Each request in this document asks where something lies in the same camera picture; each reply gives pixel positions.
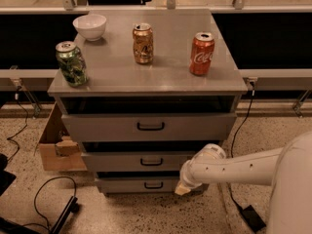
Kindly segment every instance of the coca-cola can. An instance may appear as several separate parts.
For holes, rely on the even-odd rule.
[[[134,56],[137,63],[149,63],[153,61],[153,30],[148,23],[134,25]]]
[[[211,66],[215,40],[210,32],[199,32],[192,44],[189,71],[195,75],[205,75]]]

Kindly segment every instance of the gold soda can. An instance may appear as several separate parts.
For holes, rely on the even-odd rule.
[[[148,23],[134,25],[134,56],[137,63],[144,64],[153,61],[153,31]]]

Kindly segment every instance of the green soda can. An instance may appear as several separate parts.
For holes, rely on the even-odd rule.
[[[72,87],[85,84],[88,81],[86,62],[76,44],[70,41],[61,42],[56,49],[58,66],[66,82]]]

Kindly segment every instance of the white bowl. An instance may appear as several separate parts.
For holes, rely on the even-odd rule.
[[[96,41],[105,32],[106,17],[98,14],[88,14],[75,19],[72,24],[86,40]]]

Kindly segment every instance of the white robotic arm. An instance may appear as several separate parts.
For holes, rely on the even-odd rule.
[[[184,163],[175,193],[182,195],[202,183],[272,185],[269,234],[312,231],[312,132],[284,148],[225,159],[215,144],[206,145]]]

